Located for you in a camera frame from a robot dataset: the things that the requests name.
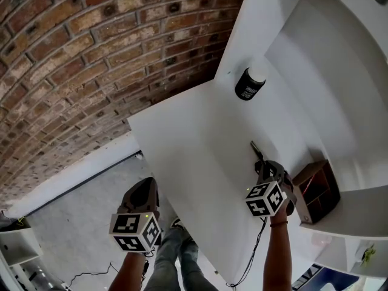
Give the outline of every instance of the white tabletop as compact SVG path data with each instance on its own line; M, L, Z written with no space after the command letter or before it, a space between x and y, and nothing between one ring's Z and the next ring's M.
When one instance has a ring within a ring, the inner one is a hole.
M257 180L249 142L292 175L312 161L275 85L249 102L237 98L234 85L233 77L210 81L129 118L159 188L230 283L241 276L261 227L244 202ZM299 223L295 212L289 222L294 280L321 251ZM244 290L260 290L268 243L267 226Z

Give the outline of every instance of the white wall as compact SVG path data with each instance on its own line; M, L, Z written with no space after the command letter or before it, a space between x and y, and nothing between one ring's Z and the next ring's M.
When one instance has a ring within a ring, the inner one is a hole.
M266 57L310 118L341 190L385 185L388 66L354 15L338 0L300 0Z
M16 202L6 215L24 216L139 150L135 137L128 132L41 183Z

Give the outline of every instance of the black bottle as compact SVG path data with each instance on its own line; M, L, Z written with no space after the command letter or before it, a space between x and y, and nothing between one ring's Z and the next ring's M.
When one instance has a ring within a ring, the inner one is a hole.
M249 75L249 70L251 70L251 68L246 68L235 87L236 95L242 100L251 100L266 83L266 80L262 75L258 76L259 81L252 79Z

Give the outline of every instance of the shoe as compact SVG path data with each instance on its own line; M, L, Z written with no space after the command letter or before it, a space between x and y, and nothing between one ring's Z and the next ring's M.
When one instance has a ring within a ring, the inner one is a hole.
M178 217L176 217L176 219L174 219L172 221L170 228L172 228L172 227L174 227L176 229L185 230L181 219L179 219Z

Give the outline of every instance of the concrete floor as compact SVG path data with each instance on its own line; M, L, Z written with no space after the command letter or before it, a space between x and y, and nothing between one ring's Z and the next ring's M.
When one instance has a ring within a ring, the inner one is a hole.
M152 173L147 162L130 158L29 216L28 220L44 251L41 258L44 267L67 284L82 272L105 272L110 262L119 269L125 253L108 235L110 217L116 213L125 192L148 176ZM159 190L159 194L159 224L166 228L175 214L162 191ZM143 288L152 274L154 258L149 261ZM199 254L198 264L218 290L230 290L202 253ZM104 291L115 276L113 269L106 275L83 275L74 280L72 289Z

